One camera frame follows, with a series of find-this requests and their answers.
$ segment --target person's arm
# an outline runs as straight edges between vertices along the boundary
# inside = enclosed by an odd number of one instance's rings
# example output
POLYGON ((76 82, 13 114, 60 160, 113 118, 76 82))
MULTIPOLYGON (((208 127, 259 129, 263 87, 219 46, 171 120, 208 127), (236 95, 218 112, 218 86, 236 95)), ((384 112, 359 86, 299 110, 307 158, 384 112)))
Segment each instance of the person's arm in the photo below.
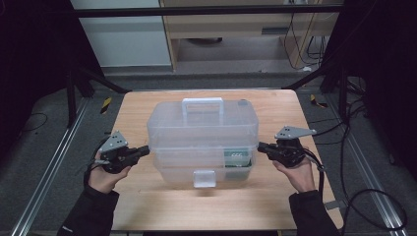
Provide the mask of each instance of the person's arm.
POLYGON ((101 166, 92 169, 89 183, 79 196, 58 236, 108 236, 113 225, 113 212, 119 194, 113 189, 116 183, 128 175, 128 166, 118 174, 110 174, 101 166))
POLYGON ((113 211, 119 194, 103 194, 85 186, 74 207, 58 230, 58 236, 110 235, 113 211))
POLYGON ((311 161, 307 158, 294 168, 285 168, 273 161, 298 191, 289 197, 292 216, 297 225, 297 236, 339 236, 339 231, 328 216, 319 191, 316 190, 311 161))

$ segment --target cable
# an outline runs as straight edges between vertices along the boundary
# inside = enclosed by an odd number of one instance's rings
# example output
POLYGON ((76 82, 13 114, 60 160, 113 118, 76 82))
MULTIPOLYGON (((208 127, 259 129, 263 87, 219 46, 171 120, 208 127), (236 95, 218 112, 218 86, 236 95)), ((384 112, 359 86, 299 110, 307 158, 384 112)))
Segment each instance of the cable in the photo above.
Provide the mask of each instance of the cable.
POLYGON ((338 123, 337 125, 335 125, 335 126, 331 127, 330 129, 325 130, 325 131, 323 131, 323 132, 321 132, 321 133, 317 133, 316 135, 312 135, 312 136, 313 136, 313 137, 317 137, 317 136, 321 136, 321 135, 327 134, 327 133, 329 133, 329 132, 331 132, 331 131, 335 130, 337 127, 339 127, 339 126, 343 125, 343 124, 344 124, 343 122, 340 122, 340 123, 338 123))
MULTIPOLYGON (((294 31, 294 27, 293 27, 293 21, 294 21, 294 13, 292 13, 292 14, 291 14, 291 20, 290 20, 290 23, 289 23, 289 26, 288 26, 288 30, 287 30, 287 33, 285 34, 285 38, 284 38, 284 40, 283 40, 283 43, 284 43, 284 49, 285 49, 285 53, 287 54, 287 57, 289 58, 290 56, 289 56, 289 53, 288 53, 287 48, 286 48, 286 39, 287 39, 287 36, 288 36, 288 34, 289 34, 289 32, 290 32, 290 29, 291 29, 291 30, 292 30, 292 34, 293 34, 293 37, 294 37, 294 42, 295 42, 295 45, 297 46, 298 56, 300 57, 300 59, 301 59, 301 60, 302 60, 305 64, 307 64, 307 66, 313 66, 313 65, 316 65, 317 63, 310 63, 310 62, 306 62, 306 61, 304 61, 304 59, 303 59, 303 57, 302 57, 302 55, 301 55, 300 46, 298 45, 298 41, 297 41, 297 38, 296 38, 296 36, 295 36, 295 31, 294 31)), ((300 69, 303 69, 303 68, 297 68, 297 67, 295 67, 294 65, 292 65, 291 60, 289 60, 289 64, 290 64, 290 66, 291 66, 293 69, 295 69, 295 70, 300 70, 300 69)))
POLYGON ((314 124, 314 123, 331 121, 331 120, 339 120, 339 119, 337 119, 337 118, 331 118, 331 119, 323 119, 323 120, 318 120, 318 121, 310 121, 310 122, 308 122, 308 124, 314 124))
POLYGON ((327 16, 327 17, 325 17, 325 18, 321 18, 321 19, 319 19, 319 21, 325 21, 325 20, 329 19, 330 17, 332 17, 334 14, 335 14, 335 13, 331 13, 330 15, 328 15, 328 16, 327 16))
POLYGON ((333 142, 333 143, 316 143, 317 146, 326 146, 326 145, 338 145, 341 141, 333 142))
POLYGON ((317 165, 317 169, 319 170, 319 193, 323 199, 323 189, 325 187, 325 167, 320 163, 319 159, 313 154, 312 151, 303 148, 304 152, 317 165))
POLYGON ((98 150, 101 148, 101 146, 104 145, 104 143, 108 140, 110 136, 106 135, 105 138, 103 138, 98 146, 94 149, 94 152, 92 153, 91 157, 89 158, 89 161, 83 165, 80 166, 80 168, 76 171, 75 175, 78 175, 84 168, 86 168, 87 170, 85 171, 85 178, 84 178, 84 184, 88 184, 88 180, 89 180, 89 174, 91 173, 92 170, 94 170, 96 167, 101 166, 101 164, 97 164, 95 166, 95 155, 97 154, 98 150))
MULTIPOLYGON (((349 197, 349 194, 347 193, 346 186, 345 186, 345 180, 344 180, 344 168, 343 168, 343 166, 344 166, 344 143, 345 143, 345 140, 348 137, 348 135, 350 133, 350 130, 351 130, 351 128, 350 128, 350 119, 354 118, 357 114, 359 114, 359 112, 363 111, 364 108, 365 108, 364 105, 360 105, 359 107, 353 109, 353 105, 355 103, 359 102, 359 101, 362 101, 362 97, 360 97, 359 99, 353 101, 349 105, 348 112, 347 112, 348 119, 346 120, 346 122, 341 122, 341 123, 339 123, 339 124, 337 124, 335 126, 335 127, 338 127, 338 126, 340 126, 340 124, 343 124, 343 125, 346 126, 345 127, 345 130, 344 130, 344 133, 343 133, 343 136, 342 136, 342 140, 341 140, 341 147, 340 147, 340 166, 339 166, 339 168, 340 168, 339 174, 340 174, 341 188, 342 188, 343 195, 344 195, 345 199, 347 200, 347 208, 346 208, 346 212, 345 212, 345 214, 343 216, 343 226, 341 228, 341 236, 343 236, 344 233, 345 233, 346 224, 347 224, 347 218, 348 218, 348 215, 349 215, 349 212, 350 212, 351 209, 355 210, 356 213, 358 213, 368 223, 370 223, 370 224, 372 224, 372 225, 374 225, 374 226, 376 226, 376 227, 378 227, 380 229, 387 230, 387 231, 401 230, 408 223, 408 216, 407 216, 407 213, 406 213, 406 210, 404 209, 404 207, 401 205, 401 203, 396 198, 394 198, 393 196, 389 195, 388 193, 386 193, 384 191, 376 190, 376 189, 363 189, 363 190, 358 191, 355 194, 353 194, 352 197, 349 197), (390 227, 387 227, 385 225, 379 224, 378 222, 375 222, 371 218, 367 217, 358 207, 356 207, 354 205, 354 203, 357 200, 357 198, 359 196, 363 195, 363 194, 366 194, 366 193, 381 194, 381 195, 384 195, 384 196, 388 197, 390 200, 392 200, 392 202, 396 206, 398 206, 398 208, 400 208, 400 210, 401 210, 401 213, 402 213, 402 216, 403 216, 403 218, 401 219, 402 224, 400 226, 390 228, 390 227)), ((328 131, 321 132, 320 135, 326 134, 326 133, 328 133, 328 131)))
POLYGON ((317 41, 316 41, 316 37, 315 36, 312 36, 311 38, 310 38, 310 42, 309 42, 309 45, 307 46, 307 56, 310 58, 310 59, 313 59, 313 60, 318 60, 318 64, 321 64, 321 60, 323 59, 323 57, 324 57, 324 54, 325 54, 325 49, 326 49, 326 37, 325 36, 321 36, 321 43, 320 43, 320 47, 319 48, 317 48, 317 41), (316 49, 318 49, 319 50, 319 52, 311 52, 310 51, 310 49, 311 49, 311 47, 312 47, 312 44, 313 44, 313 41, 314 41, 314 44, 315 44, 315 46, 316 46, 316 49))
POLYGON ((46 121, 48 121, 48 116, 45 113, 37 112, 37 113, 31 114, 30 116, 34 116, 34 115, 43 115, 45 117, 45 120, 42 122, 42 124, 40 124, 40 125, 38 125, 38 126, 36 126, 34 128, 31 128, 31 129, 22 130, 22 132, 29 132, 29 131, 37 130, 40 127, 42 127, 46 123, 46 121))
POLYGON ((348 85, 350 86, 350 91, 358 95, 365 95, 365 91, 362 89, 361 85, 356 85, 355 83, 347 80, 348 85))

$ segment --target gray carpet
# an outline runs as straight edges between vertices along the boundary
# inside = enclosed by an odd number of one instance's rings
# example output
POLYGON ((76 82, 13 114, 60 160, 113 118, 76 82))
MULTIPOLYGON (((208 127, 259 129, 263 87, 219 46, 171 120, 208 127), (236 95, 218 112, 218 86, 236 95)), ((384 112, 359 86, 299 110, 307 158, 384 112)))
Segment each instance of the gray carpet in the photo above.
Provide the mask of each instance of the gray carpet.
MULTIPOLYGON (((111 81, 126 89, 241 89, 270 88, 288 86, 302 78, 303 74, 253 73, 228 75, 183 75, 183 76, 146 76, 141 78, 111 78, 111 81)), ((82 190, 82 174, 77 171, 89 160, 93 149, 110 132, 123 94, 118 94, 102 85, 93 83, 96 93, 89 99, 89 105, 77 135, 63 160, 52 186, 34 219, 32 231, 54 231, 71 209, 82 190), (109 109, 100 114, 101 105, 108 96, 112 97, 109 109)), ((297 93, 312 129, 318 132, 334 126, 337 121, 331 108, 322 108, 310 102, 310 94, 317 92, 311 84, 297 93)), ((22 133, 10 153, 8 163, 0 171, 0 231, 10 231, 30 200, 37 183, 56 150, 67 125, 66 92, 60 90, 41 99, 33 108, 33 115, 28 121, 27 129, 39 128, 22 133)), ((359 114, 351 121, 352 134, 357 139, 370 165, 376 172, 387 193, 393 195, 407 210, 409 224, 408 235, 417 235, 417 185, 407 170, 399 165, 389 164, 387 151, 377 131, 369 119, 359 114)), ((324 165, 327 168, 329 182, 336 197, 343 199, 340 182, 340 144, 326 145, 339 141, 342 131, 334 131, 315 138, 324 165)), ((366 188, 366 184, 357 168, 351 151, 344 152, 344 180, 349 196, 366 188)), ((357 207, 378 223, 383 223, 378 209, 370 195, 360 197, 357 207)), ((355 211, 350 211, 347 220, 346 235, 391 235, 366 222, 355 211)))

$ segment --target label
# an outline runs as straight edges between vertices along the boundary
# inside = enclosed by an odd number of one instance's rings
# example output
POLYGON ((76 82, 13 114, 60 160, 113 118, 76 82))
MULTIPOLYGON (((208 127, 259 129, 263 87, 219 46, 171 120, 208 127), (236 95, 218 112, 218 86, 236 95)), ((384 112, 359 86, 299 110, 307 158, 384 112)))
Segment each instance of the label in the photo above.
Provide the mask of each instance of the label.
POLYGON ((225 167, 249 167, 251 166, 252 152, 247 148, 225 148, 225 167))

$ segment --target white cabinet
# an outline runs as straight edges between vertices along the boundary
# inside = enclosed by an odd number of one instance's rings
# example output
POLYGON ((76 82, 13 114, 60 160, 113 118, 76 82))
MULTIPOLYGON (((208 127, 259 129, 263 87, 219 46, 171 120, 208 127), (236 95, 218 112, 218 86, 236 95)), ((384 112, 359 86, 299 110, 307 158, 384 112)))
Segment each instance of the white cabinet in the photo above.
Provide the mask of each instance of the white cabinet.
MULTIPOLYGON (((71 0, 75 9, 159 7, 158 0, 71 0)), ((100 66, 171 66, 162 17, 80 18, 100 66)))

